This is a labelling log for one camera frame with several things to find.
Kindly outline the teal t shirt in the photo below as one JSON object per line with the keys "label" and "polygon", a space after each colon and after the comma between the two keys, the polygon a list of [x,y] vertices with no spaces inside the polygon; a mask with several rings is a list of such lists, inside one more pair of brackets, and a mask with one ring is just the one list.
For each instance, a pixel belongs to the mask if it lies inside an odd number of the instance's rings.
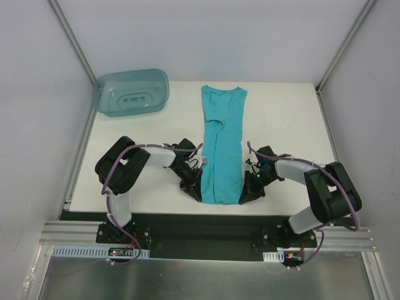
{"label": "teal t shirt", "polygon": [[201,197],[206,204],[238,204],[243,190],[242,139],[247,91],[201,89],[204,114]]}

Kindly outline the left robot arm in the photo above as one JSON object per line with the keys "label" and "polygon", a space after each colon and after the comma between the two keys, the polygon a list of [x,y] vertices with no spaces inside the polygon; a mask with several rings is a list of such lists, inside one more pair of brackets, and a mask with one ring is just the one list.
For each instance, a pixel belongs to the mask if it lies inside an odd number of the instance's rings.
{"label": "left robot arm", "polygon": [[179,179],[179,188],[196,201],[202,201],[201,174],[197,162],[190,163],[201,147],[184,138],[177,144],[140,144],[120,137],[97,162],[94,171],[106,196],[106,221],[98,227],[97,243],[129,243],[133,228],[129,192],[145,167],[170,169]]}

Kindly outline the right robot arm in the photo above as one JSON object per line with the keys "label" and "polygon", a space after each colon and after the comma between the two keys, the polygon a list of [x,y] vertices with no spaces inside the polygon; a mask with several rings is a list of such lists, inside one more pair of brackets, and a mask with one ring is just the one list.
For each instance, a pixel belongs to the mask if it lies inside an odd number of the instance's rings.
{"label": "right robot arm", "polygon": [[268,233],[271,244],[279,248],[298,245],[304,236],[329,223],[345,226],[342,219],[352,216],[357,231],[360,222],[357,212],[362,208],[361,197],[345,167],[337,161],[316,164],[288,154],[277,155],[270,146],[258,150],[249,148],[257,162],[244,173],[240,204],[249,203],[266,195],[265,188],[275,181],[286,179],[306,187],[309,206],[287,217],[280,226]]}

